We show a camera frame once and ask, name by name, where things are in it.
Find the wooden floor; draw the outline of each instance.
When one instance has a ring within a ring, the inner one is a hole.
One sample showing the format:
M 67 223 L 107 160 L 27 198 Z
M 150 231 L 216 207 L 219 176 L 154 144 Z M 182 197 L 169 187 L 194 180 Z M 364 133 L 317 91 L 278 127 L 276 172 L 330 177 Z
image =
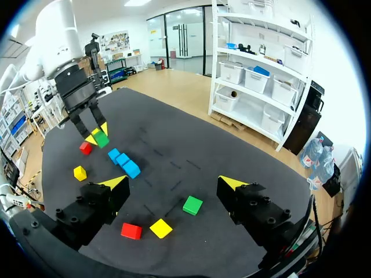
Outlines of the wooden floor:
M 276 143 L 267 137 L 252 129 L 238 131 L 234 127 L 229 127 L 212 119 L 208 115 L 210 84 L 211 78 L 206 76 L 171 69 L 165 69 L 162 71 L 149 69 L 140 72 L 137 75 L 130 76 L 123 82 L 114 84 L 112 88 L 115 91 L 116 89 L 126 86 L 130 89 L 156 98 L 157 100 L 174 106 L 186 113 L 194 115 L 230 132 L 231 134 L 280 160 L 282 163 L 289 166 L 304 178 L 307 178 L 310 175 L 310 171 L 305 170 L 301 166 L 297 156 L 285 148 L 282 148 L 279 152 L 276 152 Z M 41 170 L 41 142 L 42 137 L 39 133 L 37 133 L 31 135 L 31 137 L 23 144 L 30 152 L 26 164 L 25 174 L 21 180 L 23 184 L 27 184 L 29 179 L 37 171 Z M 336 206 L 336 202 L 334 202 L 334 199 L 330 198 L 324 189 L 314 192 L 314 195 L 317 200 L 320 224 L 330 221 L 333 219 L 333 217 L 339 214 L 339 208 Z

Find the glass door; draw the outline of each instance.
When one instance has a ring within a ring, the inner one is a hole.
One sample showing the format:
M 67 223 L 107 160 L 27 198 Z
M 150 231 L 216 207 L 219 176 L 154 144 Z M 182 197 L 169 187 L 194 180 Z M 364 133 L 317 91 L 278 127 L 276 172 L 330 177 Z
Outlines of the glass door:
M 147 20 L 148 37 L 150 40 L 151 61 L 165 60 L 165 67 L 168 67 L 166 58 L 166 34 L 165 20 L 163 15 Z
M 219 13 L 227 13 L 227 7 L 218 6 L 217 10 Z M 205 61 L 205 75 L 211 76 L 212 73 L 212 65 L 213 65 L 213 12 L 212 7 L 205 7 L 205 49 L 206 49 L 206 61 Z M 228 21 L 222 19 L 221 17 L 218 18 L 218 47 L 225 47 L 225 44 L 228 42 Z M 227 55 L 225 53 L 218 52 L 217 61 L 223 61 L 227 59 Z M 220 76 L 220 67 L 217 67 L 216 76 Z
M 169 67 L 203 74 L 202 7 L 168 13 L 166 25 Z

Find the black table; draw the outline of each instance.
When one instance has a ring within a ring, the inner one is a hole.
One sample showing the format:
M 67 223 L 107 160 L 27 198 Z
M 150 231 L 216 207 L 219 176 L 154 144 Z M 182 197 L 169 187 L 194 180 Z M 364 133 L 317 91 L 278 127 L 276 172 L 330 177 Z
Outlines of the black table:
M 142 173 L 130 179 L 131 196 L 112 225 L 104 225 L 80 253 L 107 265 L 155 275 L 242 277 L 258 270 L 265 250 L 242 226 L 235 226 L 216 196 L 219 175 L 259 182 L 298 221 L 307 208 L 310 190 L 303 177 L 265 152 L 232 134 L 130 89 L 100 100 L 108 122 L 110 143 L 89 156 L 79 151 L 82 139 L 71 122 L 51 130 L 45 139 L 42 185 L 46 213 L 54 218 L 79 195 L 73 169 L 83 166 L 86 181 L 102 182 L 125 173 L 107 153 L 126 153 Z M 82 113 L 89 130 L 94 121 Z M 186 198 L 203 200 L 197 214 L 182 211 Z M 163 218 L 173 231 L 157 238 L 149 227 Z M 122 224 L 143 227 L 141 240 L 120 235 Z

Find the red fire extinguisher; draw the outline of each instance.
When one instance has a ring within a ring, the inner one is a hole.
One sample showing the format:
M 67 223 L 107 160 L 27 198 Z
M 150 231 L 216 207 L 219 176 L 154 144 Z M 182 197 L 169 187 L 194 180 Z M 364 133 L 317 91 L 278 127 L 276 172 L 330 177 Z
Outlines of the red fire extinguisher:
M 160 58 L 162 69 L 165 69 L 165 60 L 163 58 Z

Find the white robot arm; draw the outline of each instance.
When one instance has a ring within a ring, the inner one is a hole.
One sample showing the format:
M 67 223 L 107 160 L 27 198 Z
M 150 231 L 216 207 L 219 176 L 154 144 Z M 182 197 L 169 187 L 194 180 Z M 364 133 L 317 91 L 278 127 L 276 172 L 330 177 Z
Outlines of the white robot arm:
M 82 57 L 72 3 L 70 0 L 55 0 L 37 17 L 35 44 L 24 65 L 19 70 L 14 65 L 8 66 L 0 79 L 0 110 L 6 92 L 15 93 L 17 89 L 43 76 L 54 79 L 68 113 L 67 120 L 71 119 L 84 139 L 96 144 L 79 114 L 90 108 L 98 129 L 107 122 L 98 108 L 94 81 L 88 79 L 78 66 Z M 0 201 L 3 207 L 10 207 L 5 196 L 12 191 L 6 183 L 0 173 Z

